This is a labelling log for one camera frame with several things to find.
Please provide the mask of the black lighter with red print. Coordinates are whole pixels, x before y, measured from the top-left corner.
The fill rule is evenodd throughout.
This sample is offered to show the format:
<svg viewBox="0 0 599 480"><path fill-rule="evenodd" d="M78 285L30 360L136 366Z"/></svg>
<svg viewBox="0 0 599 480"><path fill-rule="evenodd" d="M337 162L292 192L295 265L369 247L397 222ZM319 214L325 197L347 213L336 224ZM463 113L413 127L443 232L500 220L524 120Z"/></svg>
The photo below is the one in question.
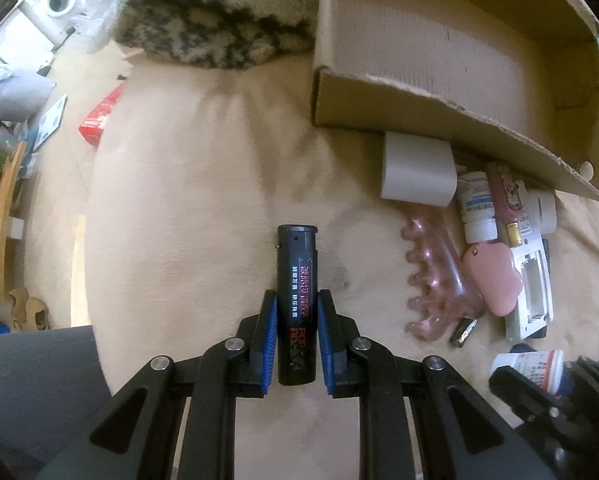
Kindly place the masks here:
<svg viewBox="0 0 599 480"><path fill-rule="evenodd" d="M301 386L316 378L318 250L316 226L278 226L278 381Z"/></svg>

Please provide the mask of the grey plastic bag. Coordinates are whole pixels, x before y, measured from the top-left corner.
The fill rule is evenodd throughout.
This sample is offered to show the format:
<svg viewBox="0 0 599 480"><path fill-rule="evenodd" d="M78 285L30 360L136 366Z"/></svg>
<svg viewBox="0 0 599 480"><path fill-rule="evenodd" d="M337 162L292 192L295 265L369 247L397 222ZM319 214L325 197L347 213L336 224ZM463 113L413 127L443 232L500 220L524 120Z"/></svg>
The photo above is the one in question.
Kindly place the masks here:
<svg viewBox="0 0 599 480"><path fill-rule="evenodd" d="M0 66L0 121L25 122L48 101L56 84L29 70Z"/></svg>

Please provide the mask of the small black gold battery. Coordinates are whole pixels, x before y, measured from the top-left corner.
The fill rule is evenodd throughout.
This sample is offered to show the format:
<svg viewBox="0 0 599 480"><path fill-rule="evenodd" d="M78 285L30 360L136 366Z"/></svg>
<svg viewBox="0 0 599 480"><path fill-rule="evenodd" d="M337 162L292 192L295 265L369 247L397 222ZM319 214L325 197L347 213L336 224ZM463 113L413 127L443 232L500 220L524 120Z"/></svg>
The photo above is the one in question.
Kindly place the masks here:
<svg viewBox="0 0 599 480"><path fill-rule="evenodd" d="M453 348L463 348L476 326L478 326L478 320L475 320L475 318L461 318L450 336L449 344Z"/></svg>

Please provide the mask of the pink patterned lip balm tube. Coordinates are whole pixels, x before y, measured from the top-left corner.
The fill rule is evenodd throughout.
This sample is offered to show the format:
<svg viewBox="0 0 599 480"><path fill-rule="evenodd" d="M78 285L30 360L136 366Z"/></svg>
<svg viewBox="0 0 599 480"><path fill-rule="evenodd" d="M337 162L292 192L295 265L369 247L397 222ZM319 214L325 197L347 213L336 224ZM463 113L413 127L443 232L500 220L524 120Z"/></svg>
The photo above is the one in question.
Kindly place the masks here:
<svg viewBox="0 0 599 480"><path fill-rule="evenodd" d="M505 228L510 247L522 244L520 218L523 204L513 174L505 162L489 162L485 166L496 218Z"/></svg>

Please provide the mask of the grey chair seat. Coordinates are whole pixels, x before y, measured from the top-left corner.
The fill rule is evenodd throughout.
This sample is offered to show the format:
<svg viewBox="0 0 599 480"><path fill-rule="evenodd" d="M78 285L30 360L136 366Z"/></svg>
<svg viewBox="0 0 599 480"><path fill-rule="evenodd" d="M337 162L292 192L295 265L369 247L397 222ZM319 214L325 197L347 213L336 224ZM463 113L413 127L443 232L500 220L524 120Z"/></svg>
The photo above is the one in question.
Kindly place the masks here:
<svg viewBox="0 0 599 480"><path fill-rule="evenodd" d="M34 479L111 399L89 326L0 335L0 479Z"/></svg>

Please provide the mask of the brown cardboard box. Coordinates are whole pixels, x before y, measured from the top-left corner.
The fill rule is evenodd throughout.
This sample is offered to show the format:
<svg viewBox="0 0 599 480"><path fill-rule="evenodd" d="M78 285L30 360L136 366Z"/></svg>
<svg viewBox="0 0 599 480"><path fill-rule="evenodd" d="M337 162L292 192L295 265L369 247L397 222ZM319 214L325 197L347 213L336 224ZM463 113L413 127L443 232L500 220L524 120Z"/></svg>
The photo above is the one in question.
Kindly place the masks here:
<svg viewBox="0 0 599 480"><path fill-rule="evenodd" d="M319 0L311 118L599 200L599 21L584 0Z"/></svg>

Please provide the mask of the white washing machine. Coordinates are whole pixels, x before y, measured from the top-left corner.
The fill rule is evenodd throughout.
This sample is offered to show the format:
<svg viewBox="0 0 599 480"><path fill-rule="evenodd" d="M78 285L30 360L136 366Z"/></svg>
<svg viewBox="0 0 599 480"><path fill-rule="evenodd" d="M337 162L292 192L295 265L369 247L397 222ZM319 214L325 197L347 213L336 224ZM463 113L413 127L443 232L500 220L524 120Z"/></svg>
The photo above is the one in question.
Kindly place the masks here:
<svg viewBox="0 0 599 480"><path fill-rule="evenodd" d="M74 18L83 13L82 0L22 0L24 15L56 47L74 30Z"/></svg>

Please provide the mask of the wooden rocking frame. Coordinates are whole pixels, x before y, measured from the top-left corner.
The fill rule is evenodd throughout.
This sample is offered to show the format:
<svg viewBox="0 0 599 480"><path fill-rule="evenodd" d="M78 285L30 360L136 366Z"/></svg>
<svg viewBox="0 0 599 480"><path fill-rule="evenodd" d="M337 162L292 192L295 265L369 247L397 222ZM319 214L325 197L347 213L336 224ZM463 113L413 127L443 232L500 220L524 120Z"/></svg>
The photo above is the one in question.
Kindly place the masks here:
<svg viewBox="0 0 599 480"><path fill-rule="evenodd" d="M11 206L15 191L16 180L26 152L27 143L20 141L15 146L6 145L6 161L0 177L0 304L8 296L6 287L6 248L7 238L11 228Z"/></svg>

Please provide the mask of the white bottle red label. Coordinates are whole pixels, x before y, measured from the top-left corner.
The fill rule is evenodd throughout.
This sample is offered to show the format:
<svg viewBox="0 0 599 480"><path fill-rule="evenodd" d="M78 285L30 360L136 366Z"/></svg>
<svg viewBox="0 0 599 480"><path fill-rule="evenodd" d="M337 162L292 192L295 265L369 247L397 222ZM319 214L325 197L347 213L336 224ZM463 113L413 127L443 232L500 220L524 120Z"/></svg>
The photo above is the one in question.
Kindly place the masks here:
<svg viewBox="0 0 599 480"><path fill-rule="evenodd" d="M558 394L564 374L562 350L542 350L500 353L493 360L491 371L512 367L536 386L551 394Z"/></svg>

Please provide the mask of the red package on floor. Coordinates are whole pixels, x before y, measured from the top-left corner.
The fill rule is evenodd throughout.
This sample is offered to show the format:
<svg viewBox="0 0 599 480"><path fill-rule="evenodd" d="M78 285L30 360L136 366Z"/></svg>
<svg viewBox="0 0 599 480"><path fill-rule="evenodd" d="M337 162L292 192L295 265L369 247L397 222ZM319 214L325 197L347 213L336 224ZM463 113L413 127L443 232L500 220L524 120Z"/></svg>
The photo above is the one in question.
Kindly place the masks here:
<svg viewBox="0 0 599 480"><path fill-rule="evenodd" d="M98 148L106 124L110 118L112 110L121 99L125 83L119 84L111 93L109 93L93 110L85 117L78 126L78 131L84 140L94 148Z"/></svg>

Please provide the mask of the white remote control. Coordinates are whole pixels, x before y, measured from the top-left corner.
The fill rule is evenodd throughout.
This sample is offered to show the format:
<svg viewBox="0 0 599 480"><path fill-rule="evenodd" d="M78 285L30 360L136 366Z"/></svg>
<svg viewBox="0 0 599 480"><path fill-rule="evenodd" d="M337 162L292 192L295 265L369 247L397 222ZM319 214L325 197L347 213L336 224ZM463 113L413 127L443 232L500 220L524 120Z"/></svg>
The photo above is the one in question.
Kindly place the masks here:
<svg viewBox="0 0 599 480"><path fill-rule="evenodd" d="M523 290L515 309L505 317L505 336L513 344L546 336L548 326L554 320L548 241L529 215L529 190L522 180L517 180L516 185L524 216L521 218L522 244L512 248L512 255L516 270L522 274Z"/></svg>

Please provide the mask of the white pill bottle blue label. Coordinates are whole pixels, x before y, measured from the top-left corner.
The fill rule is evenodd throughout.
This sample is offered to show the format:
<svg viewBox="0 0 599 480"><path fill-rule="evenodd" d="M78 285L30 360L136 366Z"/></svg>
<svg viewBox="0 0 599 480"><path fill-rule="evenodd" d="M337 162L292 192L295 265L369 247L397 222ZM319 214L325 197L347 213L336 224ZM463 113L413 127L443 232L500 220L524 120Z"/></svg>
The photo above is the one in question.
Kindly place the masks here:
<svg viewBox="0 0 599 480"><path fill-rule="evenodd" d="M484 171L460 174L457 183L456 201L464 226L467 244L478 244L497 240L495 205Z"/></svg>

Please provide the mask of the white round cap bottle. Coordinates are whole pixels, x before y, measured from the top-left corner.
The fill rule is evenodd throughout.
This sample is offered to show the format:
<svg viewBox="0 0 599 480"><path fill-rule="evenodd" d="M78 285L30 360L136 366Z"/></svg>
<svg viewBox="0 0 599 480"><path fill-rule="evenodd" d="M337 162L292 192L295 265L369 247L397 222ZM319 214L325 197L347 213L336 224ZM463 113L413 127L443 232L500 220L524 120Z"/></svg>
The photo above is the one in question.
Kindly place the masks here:
<svg viewBox="0 0 599 480"><path fill-rule="evenodd" d="M553 233L557 229L557 204L554 192L546 190L529 190L528 212L534 226L541 235Z"/></svg>

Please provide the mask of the leopard print fluffy blanket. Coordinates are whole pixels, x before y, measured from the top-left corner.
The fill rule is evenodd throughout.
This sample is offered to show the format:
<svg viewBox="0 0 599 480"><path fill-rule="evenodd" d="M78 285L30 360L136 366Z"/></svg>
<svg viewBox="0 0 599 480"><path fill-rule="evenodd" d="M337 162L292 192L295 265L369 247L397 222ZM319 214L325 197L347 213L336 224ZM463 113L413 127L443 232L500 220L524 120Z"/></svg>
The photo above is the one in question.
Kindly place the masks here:
<svg viewBox="0 0 599 480"><path fill-rule="evenodd" d="M319 0L85 0L75 44L88 53L114 41L155 58L244 70L313 50Z"/></svg>

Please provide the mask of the pink cloud-shaped case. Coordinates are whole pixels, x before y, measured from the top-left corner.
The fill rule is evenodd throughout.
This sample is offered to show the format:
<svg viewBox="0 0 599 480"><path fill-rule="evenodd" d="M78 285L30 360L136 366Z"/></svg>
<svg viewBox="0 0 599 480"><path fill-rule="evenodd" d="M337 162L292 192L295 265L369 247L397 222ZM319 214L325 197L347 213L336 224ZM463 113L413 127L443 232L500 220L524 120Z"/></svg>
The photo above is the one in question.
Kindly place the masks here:
<svg viewBox="0 0 599 480"><path fill-rule="evenodd" d="M504 318L514 310L523 278L506 244L473 244L464 253L462 264L493 315Z"/></svg>

